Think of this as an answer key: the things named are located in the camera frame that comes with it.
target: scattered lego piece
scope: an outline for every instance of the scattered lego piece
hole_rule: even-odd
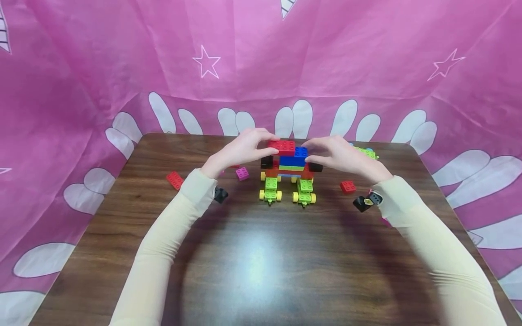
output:
[[[224,200],[228,197],[228,192],[223,188],[216,187],[214,189],[214,200],[220,204],[223,204]]]
[[[248,171],[245,167],[235,170],[235,173],[238,175],[239,181],[247,180],[249,178]]]
[[[373,158],[374,160],[377,160],[379,158],[379,156],[377,156],[377,154],[375,154],[375,152],[370,148],[370,150],[367,149],[364,149],[364,148],[360,148],[360,147],[354,147],[355,149],[357,149],[358,151],[360,151],[361,153],[364,153],[366,155],[368,155],[369,157]]]
[[[177,172],[172,172],[167,175],[167,180],[176,190],[180,190],[183,181],[185,181]]]
[[[364,197],[363,196],[359,196],[357,197],[354,201],[353,201],[353,205],[361,212],[361,213],[364,213],[366,210],[368,210],[368,208],[370,208],[371,206],[369,205],[366,205],[364,203]]]
[[[274,168],[274,156],[265,156],[261,159],[261,168],[271,169]]]
[[[321,164],[317,164],[317,163],[308,163],[308,171],[310,172],[322,172],[323,171],[323,166]]]
[[[343,181],[340,184],[342,192],[347,194],[352,194],[355,192],[355,185],[352,181]]]
[[[279,156],[294,156],[295,142],[289,140],[271,140],[268,142],[268,147],[273,147],[279,151]]]

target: toy vehicle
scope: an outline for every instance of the toy vehicle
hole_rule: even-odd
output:
[[[314,190],[312,184],[314,180],[303,180],[300,178],[292,177],[292,182],[297,184],[297,192],[292,193],[292,201],[299,203],[306,207],[308,204],[315,204],[317,197],[312,193]]]

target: pink lego brick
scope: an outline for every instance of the pink lego brick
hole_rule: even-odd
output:
[[[239,181],[247,180],[249,177],[248,171],[245,167],[235,170],[235,173],[238,175]]]

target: green lego brick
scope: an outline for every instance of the green lego brick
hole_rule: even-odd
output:
[[[310,203],[312,201],[312,195],[309,193],[300,193],[298,203]]]
[[[311,180],[299,180],[299,192],[312,192],[314,188],[312,187]]]
[[[367,149],[355,147],[355,146],[354,146],[354,148],[357,149],[358,151],[360,151],[361,153],[368,155],[369,157],[371,157],[374,160],[377,160],[379,158],[379,156],[377,156],[374,151],[369,151]]]
[[[277,190],[266,189],[265,190],[265,200],[275,200],[277,197]]]
[[[279,170],[284,171],[304,171],[304,166],[280,165]]]
[[[277,190],[277,178],[265,178],[265,190]]]

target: pink fabric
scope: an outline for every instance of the pink fabric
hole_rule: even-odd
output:
[[[142,135],[254,125],[411,144],[521,308],[521,1],[1,6],[0,324],[29,322]]]

